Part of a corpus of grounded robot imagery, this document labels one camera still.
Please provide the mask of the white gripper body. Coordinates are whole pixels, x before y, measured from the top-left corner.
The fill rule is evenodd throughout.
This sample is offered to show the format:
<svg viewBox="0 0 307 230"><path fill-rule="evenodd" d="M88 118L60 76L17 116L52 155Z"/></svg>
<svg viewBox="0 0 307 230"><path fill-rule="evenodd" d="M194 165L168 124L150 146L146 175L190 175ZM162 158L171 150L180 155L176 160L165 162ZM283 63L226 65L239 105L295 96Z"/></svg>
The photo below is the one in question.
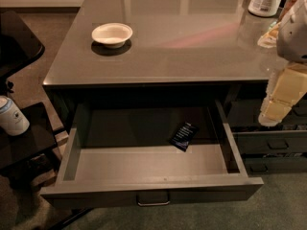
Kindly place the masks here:
<svg viewBox="0 0 307 230"><path fill-rule="evenodd" d="M307 64L289 62L282 70L274 70L268 81L258 122L275 127L307 93Z"/></svg>

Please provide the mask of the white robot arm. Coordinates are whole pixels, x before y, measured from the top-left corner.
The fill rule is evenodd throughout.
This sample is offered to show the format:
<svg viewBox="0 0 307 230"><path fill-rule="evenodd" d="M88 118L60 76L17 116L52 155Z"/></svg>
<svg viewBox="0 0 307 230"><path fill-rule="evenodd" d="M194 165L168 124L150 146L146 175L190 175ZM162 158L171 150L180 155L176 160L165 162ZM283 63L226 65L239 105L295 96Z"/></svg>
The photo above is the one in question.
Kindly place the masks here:
<svg viewBox="0 0 307 230"><path fill-rule="evenodd" d="M307 0L297 0L279 24L277 54L288 61L268 81L258 122L275 127L307 93Z"/></svg>

